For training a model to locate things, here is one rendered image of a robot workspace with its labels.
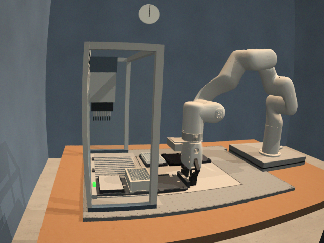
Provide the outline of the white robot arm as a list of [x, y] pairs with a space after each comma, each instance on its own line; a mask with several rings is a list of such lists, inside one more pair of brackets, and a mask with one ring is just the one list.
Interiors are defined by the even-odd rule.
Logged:
[[219, 75], [206, 84], [197, 94], [194, 102], [183, 106], [182, 137], [167, 137], [167, 145], [174, 151], [181, 151], [181, 143], [197, 142], [203, 139], [204, 122], [217, 123], [225, 116], [224, 107], [211, 102], [216, 96], [235, 89], [246, 70], [258, 71], [266, 99], [266, 124], [262, 149], [259, 154], [266, 157], [280, 157], [282, 116], [294, 115], [297, 98], [294, 84], [288, 77], [278, 76], [274, 66], [277, 55], [272, 49], [236, 50], [231, 53]]

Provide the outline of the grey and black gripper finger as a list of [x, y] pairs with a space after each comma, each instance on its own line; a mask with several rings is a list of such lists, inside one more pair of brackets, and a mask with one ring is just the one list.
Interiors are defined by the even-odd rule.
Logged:
[[[195, 166], [195, 168], [192, 168], [191, 170], [189, 170], [189, 172], [190, 172], [190, 176], [189, 176], [190, 186], [196, 186], [196, 184], [197, 184], [197, 177], [200, 172], [200, 167], [199, 167], [197, 158], [194, 159], [194, 166]], [[195, 171], [192, 172], [192, 170], [195, 170]]]
[[189, 177], [189, 169], [182, 163], [181, 165], [181, 173], [188, 178]]

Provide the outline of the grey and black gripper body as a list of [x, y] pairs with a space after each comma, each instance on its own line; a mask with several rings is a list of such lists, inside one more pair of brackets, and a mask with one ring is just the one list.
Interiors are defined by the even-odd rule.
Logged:
[[199, 167], [202, 165], [202, 140], [197, 142], [182, 143], [181, 162], [188, 168], [194, 167], [194, 159], [197, 158]]

